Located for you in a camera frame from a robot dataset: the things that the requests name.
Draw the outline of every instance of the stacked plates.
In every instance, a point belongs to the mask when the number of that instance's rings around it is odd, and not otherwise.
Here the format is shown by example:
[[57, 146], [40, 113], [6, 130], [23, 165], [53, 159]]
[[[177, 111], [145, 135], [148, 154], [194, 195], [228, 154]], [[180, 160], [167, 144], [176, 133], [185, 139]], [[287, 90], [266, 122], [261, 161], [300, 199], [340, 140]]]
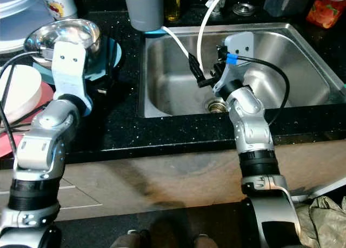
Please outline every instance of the stacked plates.
[[53, 21], [43, 0], [0, 0], [0, 54], [22, 50], [31, 32]]

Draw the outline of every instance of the black granite countertop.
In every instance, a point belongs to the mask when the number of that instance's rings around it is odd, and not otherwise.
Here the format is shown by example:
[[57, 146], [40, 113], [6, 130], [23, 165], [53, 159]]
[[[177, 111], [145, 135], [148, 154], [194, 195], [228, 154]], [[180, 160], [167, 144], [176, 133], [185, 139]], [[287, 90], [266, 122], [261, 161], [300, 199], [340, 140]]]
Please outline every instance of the black granite countertop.
[[[92, 5], [114, 5], [119, 0], [84, 0]], [[142, 118], [138, 115], [140, 49], [143, 36], [130, 25], [124, 4], [120, 11], [92, 11], [83, 18], [94, 21], [104, 33], [119, 40], [123, 59], [114, 76], [117, 83], [107, 97], [94, 96], [95, 108], [82, 120], [66, 162], [81, 163], [128, 157], [182, 152], [234, 149], [233, 127], [228, 114], [203, 114], [174, 117]], [[206, 8], [192, 4], [178, 22], [167, 26], [200, 25]], [[346, 17], [329, 30], [305, 22], [301, 17], [273, 18], [259, 8], [252, 17], [227, 18], [213, 24], [288, 22], [311, 44], [317, 53], [346, 82]], [[94, 82], [92, 86], [102, 84]], [[272, 117], [276, 110], [267, 110]], [[344, 139], [346, 136], [346, 104], [286, 108], [270, 127], [274, 142], [295, 144]], [[11, 156], [0, 160], [0, 169], [10, 168]]]

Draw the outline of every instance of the light blue plate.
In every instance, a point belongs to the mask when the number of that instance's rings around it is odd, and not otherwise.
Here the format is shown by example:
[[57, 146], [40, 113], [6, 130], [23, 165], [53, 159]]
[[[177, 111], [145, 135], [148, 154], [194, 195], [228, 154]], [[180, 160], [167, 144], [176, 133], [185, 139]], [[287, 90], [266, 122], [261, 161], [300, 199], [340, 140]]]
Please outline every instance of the light blue plate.
[[[106, 58], [106, 51], [107, 51], [106, 43], [107, 43], [107, 39], [103, 37], [102, 44], [101, 44], [101, 51], [99, 53], [98, 60], [95, 62], [95, 64], [92, 67], [88, 68], [88, 72], [85, 74], [85, 79], [88, 79], [90, 81], [95, 81], [105, 75], [105, 58]], [[113, 50], [114, 39], [110, 38], [109, 43], [110, 43], [109, 52], [111, 54]], [[117, 56], [115, 58], [113, 67], [115, 67], [119, 63], [121, 54], [122, 54], [121, 47], [117, 43]], [[53, 75], [51, 70], [35, 62], [33, 62], [32, 67], [34, 67], [35, 69], [39, 71], [39, 73], [41, 73], [42, 80], [44, 82], [54, 85]]]

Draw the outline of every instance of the blue connector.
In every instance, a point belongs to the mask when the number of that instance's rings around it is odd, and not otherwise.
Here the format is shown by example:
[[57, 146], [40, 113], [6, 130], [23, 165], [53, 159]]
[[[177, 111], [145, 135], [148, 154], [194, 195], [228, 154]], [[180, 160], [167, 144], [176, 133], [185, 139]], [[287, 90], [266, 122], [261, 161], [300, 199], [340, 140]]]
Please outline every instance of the blue connector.
[[226, 59], [226, 63], [227, 64], [236, 65], [237, 64], [237, 60], [238, 60], [238, 56], [237, 55], [234, 55], [232, 53], [228, 53], [227, 54], [227, 59]]

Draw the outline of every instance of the white cable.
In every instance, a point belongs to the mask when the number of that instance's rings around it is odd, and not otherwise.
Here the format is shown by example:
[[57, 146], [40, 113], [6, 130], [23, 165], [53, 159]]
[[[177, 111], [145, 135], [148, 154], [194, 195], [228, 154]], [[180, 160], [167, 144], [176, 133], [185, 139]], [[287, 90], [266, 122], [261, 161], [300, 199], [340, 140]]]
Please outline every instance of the white cable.
[[189, 52], [186, 50], [186, 48], [183, 46], [182, 42], [179, 40], [179, 38], [166, 26], [161, 27], [162, 30], [166, 31], [173, 39], [175, 42], [179, 45], [180, 49], [182, 49], [183, 53], [186, 55], [187, 59], [189, 59]]
[[198, 33], [198, 38], [197, 38], [197, 60], [199, 62], [199, 68], [201, 68], [201, 70], [203, 71], [203, 64], [202, 64], [202, 54], [201, 54], [201, 45], [202, 45], [202, 36], [203, 36], [203, 31], [204, 28], [207, 24], [207, 21], [210, 17], [210, 14], [212, 13], [212, 11], [214, 10], [214, 8], [216, 7], [217, 3], [220, 0], [214, 0], [213, 3], [211, 4], [210, 8], [207, 10], [207, 13], [204, 16], [204, 19], [202, 21], [201, 24], [201, 28], [199, 29], [199, 33]]

